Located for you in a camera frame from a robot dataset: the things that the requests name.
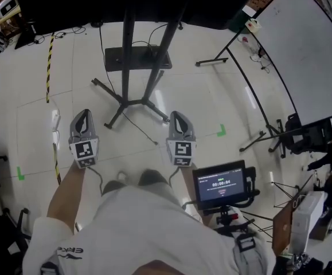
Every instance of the green tape marker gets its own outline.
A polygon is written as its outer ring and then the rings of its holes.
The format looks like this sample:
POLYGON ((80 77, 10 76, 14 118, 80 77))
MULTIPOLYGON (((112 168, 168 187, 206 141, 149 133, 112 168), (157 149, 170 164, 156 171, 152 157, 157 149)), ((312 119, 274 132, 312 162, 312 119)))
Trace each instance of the green tape marker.
POLYGON ((223 124, 221 124, 221 130, 222 130, 222 131, 217 132, 217 136, 218 136, 218 137, 226 135, 226 133, 225 133, 225 127, 224 127, 223 124))
POLYGON ((17 166, 17 175, 18 175, 18 180, 24 180, 24 175, 21 173, 21 168, 17 166))

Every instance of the tripod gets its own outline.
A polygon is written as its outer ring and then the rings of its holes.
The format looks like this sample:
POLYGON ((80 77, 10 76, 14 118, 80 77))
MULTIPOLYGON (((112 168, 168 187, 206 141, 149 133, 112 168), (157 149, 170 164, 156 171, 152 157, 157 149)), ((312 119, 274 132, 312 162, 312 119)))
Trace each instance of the tripod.
POLYGON ((98 79, 93 79, 92 83, 94 85, 99 85, 103 88, 107 93, 109 93, 112 97, 114 97, 120 104, 119 109, 117 110, 115 116, 111 119, 110 123, 105 123, 104 126, 111 129, 113 124, 116 122, 117 118, 123 113, 123 111, 131 106, 142 104, 149 107, 155 113, 157 113, 164 122, 169 122, 169 118, 166 114, 164 114, 161 110, 159 110, 150 100, 149 97, 157 83, 157 75, 159 69, 163 63, 163 59, 167 53, 167 50, 171 44, 172 38, 176 32, 177 27, 180 24, 180 20, 182 18, 183 12, 185 11, 188 0, 185 0, 178 11, 175 11, 173 17, 170 19, 168 23, 165 33, 162 37, 162 42, 159 46, 159 50, 157 52, 155 61, 153 63, 153 67, 148 79, 147 87, 144 92, 144 95, 139 100, 131 100, 128 99, 128 87, 129 87, 129 74, 130 74, 130 61, 131 61, 131 45, 132 45, 132 36, 134 33, 134 25, 135 25, 135 5, 134 3, 129 3, 125 10, 124 16, 124 28, 123 28, 123 58, 122 58, 122 96, 117 95, 114 91, 105 86, 98 79))

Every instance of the white shirt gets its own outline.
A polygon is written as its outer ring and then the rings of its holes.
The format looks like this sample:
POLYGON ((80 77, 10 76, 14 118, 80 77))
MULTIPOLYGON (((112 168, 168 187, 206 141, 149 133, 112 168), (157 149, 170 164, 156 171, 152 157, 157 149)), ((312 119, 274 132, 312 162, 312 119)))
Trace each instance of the white shirt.
POLYGON ((234 246, 233 238, 219 235, 167 199, 127 186, 106 194, 93 222, 75 235, 64 222, 37 219, 23 272, 40 274, 54 255, 64 274, 127 275, 159 260, 185 275, 238 275, 234 246))

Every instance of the black mount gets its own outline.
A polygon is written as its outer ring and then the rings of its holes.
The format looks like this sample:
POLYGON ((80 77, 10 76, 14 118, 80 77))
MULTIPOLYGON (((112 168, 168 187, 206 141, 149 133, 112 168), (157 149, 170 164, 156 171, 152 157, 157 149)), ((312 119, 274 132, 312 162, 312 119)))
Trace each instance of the black mount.
POLYGON ((245 173, 247 177, 251 178, 251 181, 247 182, 247 194, 244 198, 239 199, 238 201, 232 201, 228 206, 221 206, 219 208, 214 209, 207 209, 203 211, 204 216, 208 216, 215 213, 220 213, 220 216, 216 218, 216 222, 218 225, 223 225, 219 228, 216 228, 215 231, 218 232, 221 235, 230 235, 231 232, 235 231, 247 231, 247 226, 254 223, 254 219, 250 219, 248 222, 240 224, 240 225, 231 225, 231 222, 238 218, 237 213, 228 214, 228 212, 231 210, 231 207, 236 208, 246 208, 250 206, 253 201, 255 200, 255 197, 260 194, 259 190, 255 189, 255 179, 256 179, 256 170, 254 167, 248 167, 245 169, 245 173))
POLYGON ((99 85, 103 88, 107 93, 109 93, 112 97, 114 97, 120 104, 119 109, 117 110, 115 116, 111 119, 110 123, 105 123, 104 126, 111 129, 113 124, 116 122, 117 118, 123 113, 123 111, 131 106, 142 104, 149 107, 156 114, 158 114, 163 121, 169 122, 169 118, 166 114, 160 111, 150 100, 149 97, 157 84, 157 76, 159 73, 159 69, 163 63, 163 60, 166 56, 167 50, 171 44, 172 38, 176 32, 177 27, 179 26, 182 15, 185 11, 188 0, 185 0, 184 3, 180 5, 179 11, 175 12, 173 19, 170 19, 168 25, 166 26, 165 33, 162 37, 161 44, 159 46, 157 55, 155 57, 153 67, 148 79, 147 87, 144 92, 144 95, 139 100, 131 100, 128 99, 128 87, 129 87, 129 75, 130 75, 130 66, 131 66, 131 50, 132 50, 132 36, 134 33, 134 25, 135 25, 135 4, 133 1, 128 1, 128 5, 126 6, 125 16, 124 16, 124 28, 123 28, 123 41, 122 41, 122 49, 123 49, 123 58, 122 58, 122 96, 117 95, 107 86, 105 86, 98 79, 93 79, 92 83, 94 85, 99 85))

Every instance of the desk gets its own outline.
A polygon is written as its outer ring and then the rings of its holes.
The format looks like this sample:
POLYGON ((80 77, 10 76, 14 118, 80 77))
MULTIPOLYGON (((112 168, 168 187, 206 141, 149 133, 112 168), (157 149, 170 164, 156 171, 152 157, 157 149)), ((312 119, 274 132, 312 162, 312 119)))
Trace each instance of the desk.
POLYGON ((16 14, 18 14, 20 12, 21 12, 21 7, 19 5, 17 5, 17 7, 14 8, 11 12, 6 14, 4 17, 0 18, 0 24, 2 24, 3 22, 7 21, 10 18, 12 18, 13 16, 15 16, 16 14))

